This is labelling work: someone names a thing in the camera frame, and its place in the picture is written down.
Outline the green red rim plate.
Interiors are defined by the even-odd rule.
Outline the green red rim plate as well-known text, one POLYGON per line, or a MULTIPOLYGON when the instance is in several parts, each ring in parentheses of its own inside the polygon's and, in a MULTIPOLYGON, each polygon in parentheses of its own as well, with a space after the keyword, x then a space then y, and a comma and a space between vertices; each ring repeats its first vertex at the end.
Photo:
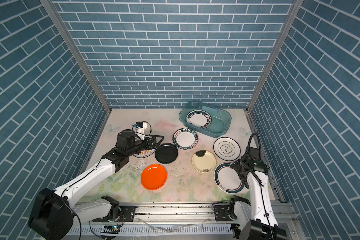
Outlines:
POLYGON ((206 111, 194 110, 188 113, 186 120, 193 126, 207 128, 212 122, 212 117, 206 111))
POLYGON ((216 185, 227 194, 237 194, 245 187, 230 163, 218 165, 214 172, 214 179, 216 185))

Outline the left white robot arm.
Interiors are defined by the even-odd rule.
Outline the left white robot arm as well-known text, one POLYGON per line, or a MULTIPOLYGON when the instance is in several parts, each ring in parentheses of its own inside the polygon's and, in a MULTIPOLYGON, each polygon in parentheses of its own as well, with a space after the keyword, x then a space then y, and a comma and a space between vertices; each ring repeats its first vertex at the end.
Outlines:
POLYGON ((64 185, 53 190, 45 188, 36 195, 28 226, 46 240, 60 240, 71 228, 95 219, 119 221, 120 203, 110 196, 88 204, 77 203, 97 184, 121 170, 131 156, 159 147, 158 138, 151 135, 140 139, 133 130, 118 133, 115 147, 93 167, 64 185))

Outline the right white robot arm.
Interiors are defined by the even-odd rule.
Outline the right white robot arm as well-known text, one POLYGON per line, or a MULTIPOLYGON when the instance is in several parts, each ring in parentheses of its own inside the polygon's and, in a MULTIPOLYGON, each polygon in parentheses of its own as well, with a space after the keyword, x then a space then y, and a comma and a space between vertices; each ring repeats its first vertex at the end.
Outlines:
POLYGON ((286 240, 287 233, 279 227, 268 191, 269 167, 261 161, 261 150, 247 147, 244 155, 231 164, 251 199, 234 196, 230 208, 241 230, 235 232, 239 240, 286 240))

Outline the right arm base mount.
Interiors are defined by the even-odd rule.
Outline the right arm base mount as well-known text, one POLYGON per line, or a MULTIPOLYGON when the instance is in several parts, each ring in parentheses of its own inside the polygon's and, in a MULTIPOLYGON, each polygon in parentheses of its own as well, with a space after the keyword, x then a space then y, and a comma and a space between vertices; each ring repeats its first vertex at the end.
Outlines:
POLYGON ((229 211, 228 205, 213 205, 212 210, 214 212, 216 222, 232 222, 237 220, 235 215, 229 211))

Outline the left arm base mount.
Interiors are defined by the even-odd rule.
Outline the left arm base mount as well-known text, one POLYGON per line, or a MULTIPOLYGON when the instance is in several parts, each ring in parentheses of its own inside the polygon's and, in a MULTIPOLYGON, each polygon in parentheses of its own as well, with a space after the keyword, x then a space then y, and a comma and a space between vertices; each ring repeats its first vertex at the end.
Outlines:
POLYGON ((132 222, 134 220, 136 206, 112 207, 111 211, 103 218, 94 219, 94 223, 132 222))

